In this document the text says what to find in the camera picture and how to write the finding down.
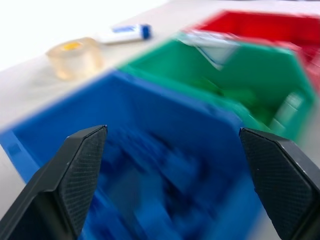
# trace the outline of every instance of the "blue bin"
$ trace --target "blue bin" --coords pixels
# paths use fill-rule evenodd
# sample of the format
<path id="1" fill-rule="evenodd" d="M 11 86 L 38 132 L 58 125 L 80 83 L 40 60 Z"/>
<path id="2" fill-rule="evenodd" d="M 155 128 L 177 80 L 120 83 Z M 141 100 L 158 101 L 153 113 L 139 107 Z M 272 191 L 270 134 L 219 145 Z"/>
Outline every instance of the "blue bin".
<path id="1" fill-rule="evenodd" d="M 109 186 L 119 182 L 119 179 L 111 177 L 112 174 L 117 175 L 118 170 L 114 170 L 111 175 L 108 173 L 113 168 L 118 169 L 117 166 L 121 166 L 121 169 L 126 166 L 123 162 L 118 164 L 124 159 L 124 154 L 131 154 L 131 157 L 136 156 L 138 159 L 126 171 L 132 170 L 132 174 L 140 174 L 139 179 L 141 176 L 144 178 L 142 183 L 146 193 L 141 193 L 141 196 L 146 197 L 138 200 L 139 206 L 150 204 L 150 209 L 162 216 L 157 219 L 158 226 L 164 225 L 166 228 L 168 221 L 171 221 L 173 229 L 177 228 L 180 235 L 186 234 L 183 238 L 176 238 L 177 235 L 167 232 L 164 238 L 157 239 L 190 239 L 187 237 L 188 231 L 200 221 L 206 221 L 206 227 L 201 230 L 199 237 L 192 239 L 246 238 L 261 209 L 261 203 L 254 192 L 238 137 L 243 124 L 232 112 L 174 93 L 127 73 L 114 71 L 3 132 L 0 144 L 21 177 L 28 182 L 39 167 L 54 156 L 67 136 L 84 128 L 104 124 L 108 125 L 108 137 L 98 187 L 83 228 L 82 239 L 110 239 L 108 236 L 114 234 L 110 233 L 110 229 L 122 233 L 115 240 L 131 239 L 125 234 L 130 227 L 124 225 L 122 219 L 117 221 L 116 216 L 119 212 L 123 213 L 119 208 L 128 210 L 136 207 L 131 206 L 136 201 L 133 199 L 132 181 L 127 181 L 131 185 L 126 185 L 125 181 L 122 185 L 119 183 L 112 197 L 109 194 Z M 208 182 L 202 188 L 198 185 L 196 192 L 192 192 L 190 189 L 193 188 L 188 187 L 192 181 L 180 184 L 184 173 L 189 174 L 189 179 L 195 175 L 192 167 L 181 167 L 184 163 L 177 160 L 180 155 L 191 158 L 195 166 L 199 162 L 209 166 L 212 170 L 210 185 Z M 172 174 L 170 168 L 157 172 L 155 169 L 159 169 L 159 159 L 171 159 L 171 163 L 174 163 L 172 169 L 178 169 L 180 173 Z M 148 176 L 142 174 L 144 171 L 148 172 Z M 196 199 L 199 205 L 207 205 L 205 199 L 212 199 L 209 217 L 199 215 L 194 208 L 189 211 L 188 218 L 168 218 L 164 211 L 157 208 L 162 206 L 157 201 L 163 199 L 157 190 L 161 184 L 156 172 L 161 179 L 166 177 L 168 182 L 177 182 L 176 187 L 183 194 L 190 190 L 189 196 Z M 150 217 L 143 209 L 137 214 L 141 221 Z"/>

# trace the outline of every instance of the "white table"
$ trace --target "white table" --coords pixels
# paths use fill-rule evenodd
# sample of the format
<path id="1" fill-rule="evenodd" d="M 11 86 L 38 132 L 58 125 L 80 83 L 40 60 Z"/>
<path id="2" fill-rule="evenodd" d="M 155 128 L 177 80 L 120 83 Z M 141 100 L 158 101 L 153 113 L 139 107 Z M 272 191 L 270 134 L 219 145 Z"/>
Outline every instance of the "white table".
<path id="1" fill-rule="evenodd" d="M 103 50 L 106 59 L 104 71 L 112 69 L 119 63 L 128 61 L 133 56 L 164 41 L 179 29 L 200 21 L 222 9 L 320 14 L 320 2 L 173 0 L 121 23 L 121 25 L 151 24 L 154 29 L 154 38 L 147 42 L 105 47 Z M 41 109 L 71 94 L 91 81 L 93 80 L 60 81 L 55 77 L 44 55 L 0 72 L 0 130 L 41 111 Z M 320 166 L 320 161 L 317 161 L 316 158 L 320 151 L 318 150 L 318 146 L 320 146 L 320 137 L 318 136 L 320 133 L 319 123 L 320 114 L 317 113 L 316 117 L 310 122 L 302 143 L 302 148 L 318 166 Z M 0 218 L 23 188 L 23 183 L 14 173 L 7 174 L 6 177 L 6 179 L 0 179 L 0 191 L 4 190 L 8 193 L 10 192 L 10 194 L 5 200 L 0 199 L 0 206 L 2 206 L 0 208 Z M 250 239 L 278 240 L 279 238 L 271 222 L 263 215 L 261 224 L 252 232 Z"/>

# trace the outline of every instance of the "plastic storage bin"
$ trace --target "plastic storage bin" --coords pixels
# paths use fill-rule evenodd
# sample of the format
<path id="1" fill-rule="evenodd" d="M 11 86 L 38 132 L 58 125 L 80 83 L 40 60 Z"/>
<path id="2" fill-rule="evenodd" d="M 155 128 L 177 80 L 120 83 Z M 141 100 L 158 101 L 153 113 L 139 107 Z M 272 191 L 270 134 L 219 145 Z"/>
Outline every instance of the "plastic storage bin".
<path id="1" fill-rule="evenodd" d="M 226 33 L 237 41 L 293 50 L 320 91 L 320 17 L 317 15 L 223 11 L 192 29 Z"/>
<path id="2" fill-rule="evenodd" d="M 239 44 L 221 70 L 213 67 L 195 47 L 175 40 L 120 70 L 227 108 L 250 128 L 296 140 L 316 99 L 296 57 L 288 49 Z M 217 87 L 227 93 L 217 94 Z M 300 98 L 295 111 L 286 103 L 291 93 L 298 93 Z M 279 116 L 281 123 L 274 124 Z"/>
<path id="3" fill-rule="evenodd" d="M 199 224 L 207 228 L 201 237 L 191 239 L 245 239 L 261 203 L 254 192 L 238 137 L 243 123 L 230 111 L 115 71 L 3 132 L 0 144 L 28 182 L 32 174 L 54 156 L 66 136 L 100 124 L 108 125 L 108 136 L 98 187 L 81 239 L 102 240 L 111 236 L 116 240 L 133 239 L 126 233 L 135 228 L 125 225 L 123 219 L 126 223 L 133 221 L 130 209 L 138 205 L 147 208 L 146 212 L 139 213 L 139 220 L 148 225 L 155 223 L 156 216 L 156 230 L 167 234 L 164 238 L 152 239 L 190 239 L 179 238 L 173 230 L 188 235 Z M 187 164 L 182 164 L 180 156 L 189 159 Z M 189 217 L 179 216 L 176 211 L 177 208 L 181 211 L 185 198 L 179 198 L 182 201 L 176 205 L 174 200 L 169 200 L 174 206 L 171 208 L 174 218 L 172 212 L 169 214 L 157 207 L 153 198 L 161 201 L 160 195 L 164 194 L 158 191 L 160 160 L 169 163 L 161 167 L 162 178 L 168 179 L 165 184 L 173 183 L 172 189 L 177 188 L 183 194 L 194 189 L 190 187 L 193 181 L 186 183 L 179 179 L 190 180 L 184 176 L 195 179 L 192 166 L 202 166 L 205 175 L 201 181 L 209 178 L 204 182 L 207 186 L 199 185 L 199 190 L 191 192 L 194 194 L 188 199 L 202 203 L 197 205 L 200 208 L 210 206 L 209 218 L 199 214 L 197 208 L 189 211 Z M 128 171 L 124 178 L 123 168 Z"/>

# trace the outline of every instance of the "green bin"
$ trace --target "green bin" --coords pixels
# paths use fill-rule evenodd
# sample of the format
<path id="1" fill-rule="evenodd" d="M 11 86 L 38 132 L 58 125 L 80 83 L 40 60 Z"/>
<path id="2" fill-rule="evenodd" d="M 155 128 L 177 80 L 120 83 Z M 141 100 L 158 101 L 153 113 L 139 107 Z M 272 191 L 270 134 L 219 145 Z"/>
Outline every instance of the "green bin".
<path id="1" fill-rule="evenodd" d="M 222 69 L 170 40 L 120 70 L 229 109 L 249 128 L 297 140 L 317 98 L 300 63 L 289 49 L 239 44 Z"/>

